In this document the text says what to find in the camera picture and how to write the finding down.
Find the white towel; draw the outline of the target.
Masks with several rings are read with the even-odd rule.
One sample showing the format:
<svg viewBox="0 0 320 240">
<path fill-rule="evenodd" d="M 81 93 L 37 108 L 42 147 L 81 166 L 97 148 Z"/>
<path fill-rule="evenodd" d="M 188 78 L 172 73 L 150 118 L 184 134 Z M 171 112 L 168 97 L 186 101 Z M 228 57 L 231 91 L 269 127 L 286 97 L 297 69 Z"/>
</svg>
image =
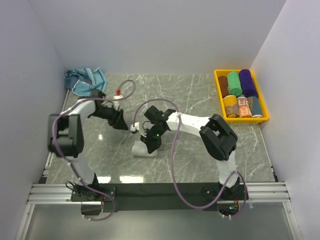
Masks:
<svg viewBox="0 0 320 240">
<path fill-rule="evenodd" d="M 142 141 L 135 141 L 132 146 L 131 152 L 132 152 L 132 155 L 136 157 L 153 158 L 158 155 L 157 150 L 155 150 L 152 153 L 148 153 L 148 148 L 146 144 Z"/>
</svg>

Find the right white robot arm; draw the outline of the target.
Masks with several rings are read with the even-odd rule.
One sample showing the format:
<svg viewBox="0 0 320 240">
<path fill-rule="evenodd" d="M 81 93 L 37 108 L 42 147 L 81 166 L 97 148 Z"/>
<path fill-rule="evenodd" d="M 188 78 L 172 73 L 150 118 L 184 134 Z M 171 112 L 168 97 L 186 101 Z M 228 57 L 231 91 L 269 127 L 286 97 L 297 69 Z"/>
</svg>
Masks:
<svg viewBox="0 0 320 240">
<path fill-rule="evenodd" d="M 180 113 L 174 109 L 165 112 L 151 106 L 144 114 L 152 124 L 144 129 L 142 123 L 135 123 L 140 133 L 140 140 L 132 147 L 132 154 L 140 157 L 154 157 L 162 145 L 162 135 L 167 131 L 181 131 L 200 137 L 208 154 L 217 162 L 220 195 L 233 199 L 238 193 L 240 184 L 237 173 L 229 180 L 227 177 L 237 171 L 235 150 L 238 137 L 225 120 L 218 114 L 211 117 L 199 117 Z"/>
</svg>

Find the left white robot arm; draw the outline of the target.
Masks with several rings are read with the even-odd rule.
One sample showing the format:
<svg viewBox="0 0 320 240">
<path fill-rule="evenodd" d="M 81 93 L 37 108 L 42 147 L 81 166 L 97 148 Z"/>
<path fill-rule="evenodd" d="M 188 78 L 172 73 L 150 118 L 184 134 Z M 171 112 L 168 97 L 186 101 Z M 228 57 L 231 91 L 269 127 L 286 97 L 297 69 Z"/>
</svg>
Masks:
<svg viewBox="0 0 320 240">
<path fill-rule="evenodd" d="M 97 175 L 82 156 L 85 146 L 82 124 L 90 117 L 97 117 L 106 120 L 116 130 L 127 131 L 129 128 L 124 120 L 124 110 L 119 105 L 122 98 L 117 94 L 111 100 L 106 100 L 102 91 L 92 90 L 89 96 L 80 97 L 67 110 L 52 113 L 48 117 L 47 148 L 64 159 L 76 176 L 72 184 L 74 195 L 89 201 L 102 196 Z"/>
</svg>

